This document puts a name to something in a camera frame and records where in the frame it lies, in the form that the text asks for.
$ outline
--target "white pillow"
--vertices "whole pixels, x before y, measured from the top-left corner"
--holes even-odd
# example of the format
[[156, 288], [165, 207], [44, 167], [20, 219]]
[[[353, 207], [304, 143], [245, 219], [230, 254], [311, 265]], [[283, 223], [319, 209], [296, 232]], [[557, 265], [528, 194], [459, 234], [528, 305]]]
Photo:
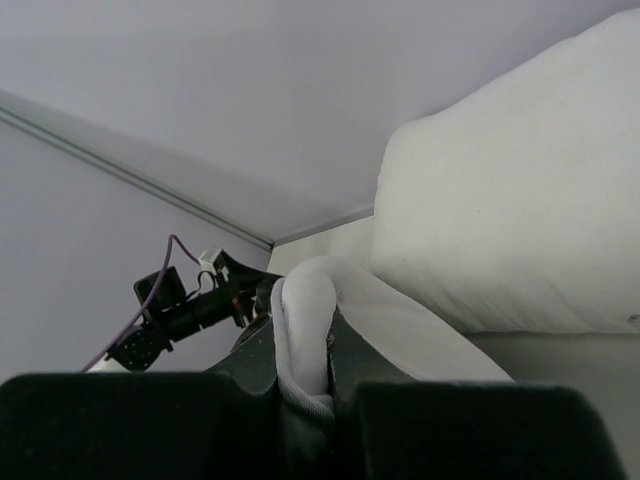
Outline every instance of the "white pillow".
[[396, 132], [371, 268], [462, 332], [640, 332], [640, 10]]

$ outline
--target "white connector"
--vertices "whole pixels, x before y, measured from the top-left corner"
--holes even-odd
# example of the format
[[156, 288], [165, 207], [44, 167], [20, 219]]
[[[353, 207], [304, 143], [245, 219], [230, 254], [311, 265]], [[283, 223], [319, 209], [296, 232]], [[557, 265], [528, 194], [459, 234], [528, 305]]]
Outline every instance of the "white connector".
[[[209, 272], [215, 278], [218, 273], [216, 272], [216, 267], [214, 266], [215, 261], [222, 254], [221, 248], [216, 248], [215, 250], [205, 250], [198, 257], [198, 262], [200, 263], [200, 270], [203, 272]], [[213, 280], [208, 275], [205, 275], [209, 281], [212, 283]]]

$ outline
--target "white fabric fold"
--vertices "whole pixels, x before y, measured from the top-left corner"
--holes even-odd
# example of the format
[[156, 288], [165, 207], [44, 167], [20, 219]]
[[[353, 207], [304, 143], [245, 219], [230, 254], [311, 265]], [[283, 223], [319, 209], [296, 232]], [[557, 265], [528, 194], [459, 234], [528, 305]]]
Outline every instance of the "white fabric fold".
[[330, 418], [326, 339], [335, 308], [398, 369], [416, 380], [510, 381], [509, 375], [425, 307], [345, 258], [296, 267], [271, 297], [276, 367], [287, 402]]

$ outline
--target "white cloth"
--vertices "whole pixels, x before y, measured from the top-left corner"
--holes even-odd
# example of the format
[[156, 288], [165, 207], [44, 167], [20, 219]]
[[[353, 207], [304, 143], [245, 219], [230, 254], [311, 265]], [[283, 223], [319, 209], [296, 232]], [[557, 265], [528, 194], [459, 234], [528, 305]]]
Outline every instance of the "white cloth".
[[640, 332], [640, 10], [394, 134], [372, 272], [458, 331]]
[[320, 411], [327, 392], [326, 339], [336, 305], [365, 340], [417, 380], [509, 381], [488, 356], [426, 308], [345, 258], [318, 257], [274, 288], [276, 367], [288, 401]]

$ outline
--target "wire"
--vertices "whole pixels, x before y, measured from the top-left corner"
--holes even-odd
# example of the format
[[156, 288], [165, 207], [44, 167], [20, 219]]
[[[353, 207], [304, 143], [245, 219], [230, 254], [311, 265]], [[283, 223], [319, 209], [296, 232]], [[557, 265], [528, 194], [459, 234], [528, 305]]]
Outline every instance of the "wire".
[[213, 285], [213, 290], [215, 290], [216, 288], [218, 288], [218, 282], [216, 280], [216, 277], [211, 273], [208, 272], [206, 270], [201, 270], [200, 273], [198, 273], [198, 288], [196, 288], [195, 290], [192, 290], [191, 292], [187, 293], [187, 296], [185, 297], [185, 300], [191, 300], [191, 298], [200, 293], [202, 291], [202, 277], [207, 275], [209, 277], [209, 279], [211, 280], [211, 283]]
[[89, 363], [87, 363], [84, 366], [84, 368], [80, 370], [80, 373], [87, 373], [91, 369], [91, 367], [93, 367], [96, 363], [98, 363], [102, 359], [102, 357], [104, 357], [107, 354], [109, 349], [118, 340], [120, 340], [120, 338], [127, 332], [127, 330], [129, 330], [129, 328], [131, 328], [133, 324], [136, 323], [136, 321], [140, 318], [140, 316], [142, 316], [142, 313], [147, 309], [147, 307], [153, 300], [153, 297], [158, 292], [158, 289], [160, 288], [160, 284], [162, 283], [162, 279], [167, 274], [167, 270], [169, 269], [169, 262], [171, 261], [171, 253], [173, 251], [173, 242], [176, 242], [178, 244], [178, 246], [182, 249], [184, 254], [187, 257], [189, 257], [191, 261], [198, 264], [200, 263], [198, 262], [198, 259], [196, 258], [196, 256], [193, 255], [187, 249], [187, 247], [184, 246], [184, 243], [182, 243], [182, 241], [175, 234], [172, 233], [171, 235], [169, 235], [169, 240], [167, 241], [167, 251], [164, 255], [164, 261], [162, 262], [162, 267], [160, 268], [160, 272], [158, 273], [158, 278], [156, 278], [156, 281], [154, 282], [153, 287], [151, 287], [151, 290], [149, 291], [149, 295], [147, 295], [147, 298], [144, 299], [144, 302], [142, 302], [142, 305], [140, 305], [140, 308], [135, 313], [133, 318], [127, 322], [127, 324], [122, 328], [122, 330], [120, 330], [118, 334], [115, 337], [113, 337], [113, 339], [107, 344], [106, 347], [104, 347], [100, 351], [100, 353], [98, 353], [95, 357], [93, 357], [89, 361]]

